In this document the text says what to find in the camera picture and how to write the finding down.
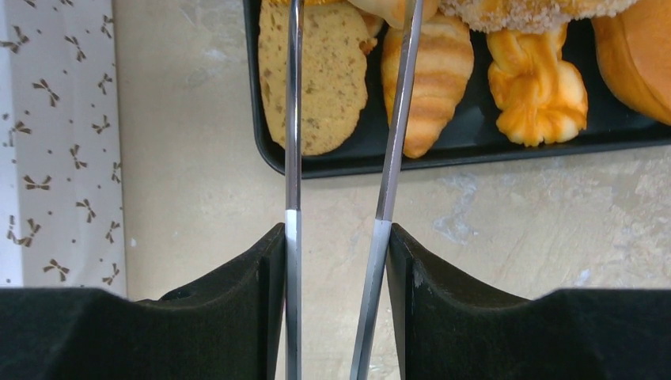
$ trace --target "metal tongs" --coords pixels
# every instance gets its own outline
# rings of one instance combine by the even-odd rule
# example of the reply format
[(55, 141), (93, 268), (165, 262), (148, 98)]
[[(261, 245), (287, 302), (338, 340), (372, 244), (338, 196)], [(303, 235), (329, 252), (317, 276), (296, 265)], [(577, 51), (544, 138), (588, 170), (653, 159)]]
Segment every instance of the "metal tongs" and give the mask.
[(382, 276), (385, 272), (389, 235), (392, 232), (392, 215), (396, 202), (400, 163), (403, 157), (403, 143), (408, 126), (412, 86), (415, 82), (415, 63), (419, 47), (419, 34), (422, 28), (423, 3), (423, 0), (405, 0), (403, 44), (401, 45), (393, 118), (387, 140), (380, 195), (377, 198), (373, 240), (370, 244), (366, 281), (363, 286), (350, 380), (366, 380), (368, 378), (375, 320), (380, 303)]
[(303, 5), (290, 0), (286, 70), (286, 380), (301, 379), (301, 72)]
[[(301, 72), (303, 6), (290, 0), (289, 49), (286, 71), (286, 379), (301, 379)], [(389, 130), (382, 185), (377, 201), (373, 241), (357, 329), (351, 379), (366, 379), (382, 274), (392, 228), (392, 214), (408, 112), (415, 80), (415, 62), (422, 23), (423, 0), (406, 0), (404, 36), (392, 125)]]

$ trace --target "glazed pastry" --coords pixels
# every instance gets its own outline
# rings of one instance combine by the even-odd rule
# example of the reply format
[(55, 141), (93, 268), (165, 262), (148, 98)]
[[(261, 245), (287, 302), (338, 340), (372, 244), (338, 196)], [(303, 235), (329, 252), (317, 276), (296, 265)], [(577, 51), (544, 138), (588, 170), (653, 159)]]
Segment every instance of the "glazed pastry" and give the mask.
[[(402, 42), (403, 32), (389, 28), (382, 45), (382, 88), (390, 123)], [(464, 97), (473, 63), (470, 32), (463, 22), (437, 13), (423, 23), (403, 148), (407, 157), (423, 156), (438, 140)]]
[(496, 126), (513, 143), (563, 143), (587, 127), (582, 76), (562, 60), (567, 26), (543, 34), (499, 31), (487, 35), (494, 62), (491, 95), (502, 111)]

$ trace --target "black tray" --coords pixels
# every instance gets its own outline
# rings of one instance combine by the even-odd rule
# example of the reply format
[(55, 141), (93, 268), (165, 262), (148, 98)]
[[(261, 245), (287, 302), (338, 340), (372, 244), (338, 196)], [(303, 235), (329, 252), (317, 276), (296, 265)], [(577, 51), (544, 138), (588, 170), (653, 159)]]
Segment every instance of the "black tray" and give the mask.
[[(244, 0), (244, 4), (256, 146), (268, 165), (284, 174), (284, 149), (271, 139), (261, 100), (257, 56), (261, 0)], [(330, 153), (304, 157), (303, 178), (382, 171), (389, 135), (380, 74), (381, 41), (385, 33), (386, 27), (377, 37), (379, 43), (368, 57), (366, 87), (369, 100), (362, 110), (354, 134)], [(487, 50), (484, 34), (472, 32), (471, 38), (476, 56), (475, 67), (454, 119), (426, 155), (414, 160), (404, 157), (402, 170), (584, 154), (671, 143), (671, 127), (630, 110), (608, 90), (598, 70), (594, 34), (588, 20), (569, 24), (567, 42), (563, 49), (564, 59), (580, 70), (585, 82), (589, 97), (587, 130), (563, 144), (524, 148), (509, 142), (495, 124), (500, 111), (494, 104), (487, 82), (491, 55)]]

